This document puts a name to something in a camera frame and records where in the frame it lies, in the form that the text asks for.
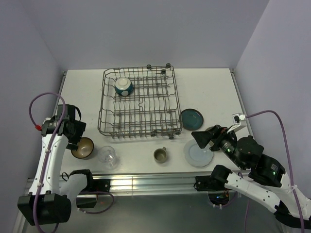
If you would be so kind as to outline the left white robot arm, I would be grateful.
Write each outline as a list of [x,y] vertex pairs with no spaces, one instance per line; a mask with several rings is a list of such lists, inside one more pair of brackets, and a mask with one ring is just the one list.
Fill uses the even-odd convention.
[[38,169],[26,196],[17,207],[32,226],[59,224],[69,220],[71,205],[82,192],[89,194],[95,182],[89,169],[74,170],[68,181],[60,184],[60,170],[66,150],[77,150],[86,129],[80,109],[74,105],[58,105],[57,114],[41,126],[42,150]]

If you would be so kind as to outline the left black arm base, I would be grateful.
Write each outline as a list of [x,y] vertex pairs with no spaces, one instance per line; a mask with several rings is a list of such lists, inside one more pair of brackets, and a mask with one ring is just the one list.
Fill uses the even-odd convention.
[[83,189],[77,199],[76,205],[78,208],[87,209],[94,208],[98,195],[87,194],[90,192],[109,192],[110,190],[110,179],[94,179],[91,187]]

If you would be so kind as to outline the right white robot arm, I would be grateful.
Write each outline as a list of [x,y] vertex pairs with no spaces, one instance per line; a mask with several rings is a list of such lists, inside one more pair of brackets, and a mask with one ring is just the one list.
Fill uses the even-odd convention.
[[208,176],[197,176],[197,191],[231,189],[260,203],[275,218],[291,228],[311,228],[311,200],[293,184],[281,163],[263,153],[252,136],[237,139],[240,126],[215,125],[206,131],[192,132],[199,148],[209,143],[211,151],[222,151],[239,169],[250,170],[245,180],[224,165],[216,165]]

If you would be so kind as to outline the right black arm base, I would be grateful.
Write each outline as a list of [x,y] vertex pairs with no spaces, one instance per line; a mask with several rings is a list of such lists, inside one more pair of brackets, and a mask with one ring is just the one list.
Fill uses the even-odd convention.
[[196,176],[193,188],[198,192],[218,191],[217,187],[215,187],[210,181],[210,176]]

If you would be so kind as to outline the teal white-dotted bowl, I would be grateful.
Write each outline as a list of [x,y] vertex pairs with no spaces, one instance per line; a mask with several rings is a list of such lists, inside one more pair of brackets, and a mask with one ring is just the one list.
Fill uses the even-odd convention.
[[134,91],[133,83],[128,78],[117,79],[114,88],[120,96],[128,96]]

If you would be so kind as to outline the clear drinking glass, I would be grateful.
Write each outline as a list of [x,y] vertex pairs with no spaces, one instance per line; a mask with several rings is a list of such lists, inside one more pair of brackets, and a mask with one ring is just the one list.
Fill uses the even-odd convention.
[[114,169],[118,165],[118,158],[115,149],[111,146],[104,146],[99,149],[98,160],[108,169]]

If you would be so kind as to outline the light blue scalloped plate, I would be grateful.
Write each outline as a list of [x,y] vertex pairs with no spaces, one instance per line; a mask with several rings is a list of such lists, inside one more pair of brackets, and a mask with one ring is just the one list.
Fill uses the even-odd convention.
[[188,141],[183,148],[186,161],[194,167],[205,167],[213,159],[214,153],[208,149],[201,149],[195,140]]

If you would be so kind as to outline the grey ceramic mug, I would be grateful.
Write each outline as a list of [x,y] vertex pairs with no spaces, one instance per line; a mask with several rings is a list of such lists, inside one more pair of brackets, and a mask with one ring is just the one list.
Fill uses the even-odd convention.
[[154,151],[154,160],[157,163],[163,164],[167,161],[167,158],[168,156],[167,156],[166,147],[159,148]]

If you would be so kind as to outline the dark patterned bowl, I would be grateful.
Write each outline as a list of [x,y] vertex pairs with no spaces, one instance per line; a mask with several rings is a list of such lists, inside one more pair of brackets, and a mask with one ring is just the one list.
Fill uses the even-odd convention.
[[72,156],[77,159],[86,159],[94,151],[94,143],[88,137],[82,137],[77,146],[77,150],[71,150]]

